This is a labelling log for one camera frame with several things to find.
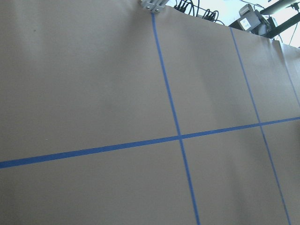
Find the black box with label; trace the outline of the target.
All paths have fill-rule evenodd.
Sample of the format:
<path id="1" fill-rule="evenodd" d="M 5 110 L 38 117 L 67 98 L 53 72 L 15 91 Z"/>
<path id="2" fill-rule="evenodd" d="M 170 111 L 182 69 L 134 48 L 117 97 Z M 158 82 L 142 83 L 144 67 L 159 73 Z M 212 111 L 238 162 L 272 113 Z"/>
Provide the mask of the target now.
<path id="1" fill-rule="evenodd" d="M 250 4 L 239 10 L 240 18 L 229 25 L 231 28 L 263 36 L 271 31 L 270 23 Z"/>

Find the aluminium frame post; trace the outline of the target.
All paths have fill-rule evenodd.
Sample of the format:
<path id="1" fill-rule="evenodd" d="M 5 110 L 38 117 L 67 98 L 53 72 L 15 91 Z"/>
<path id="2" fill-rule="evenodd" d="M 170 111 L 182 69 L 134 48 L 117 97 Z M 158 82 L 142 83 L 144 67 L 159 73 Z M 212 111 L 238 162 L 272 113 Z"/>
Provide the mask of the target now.
<path id="1" fill-rule="evenodd" d="M 139 3 L 143 9 L 152 13 L 160 13 L 166 6 L 169 0 L 140 0 Z"/>

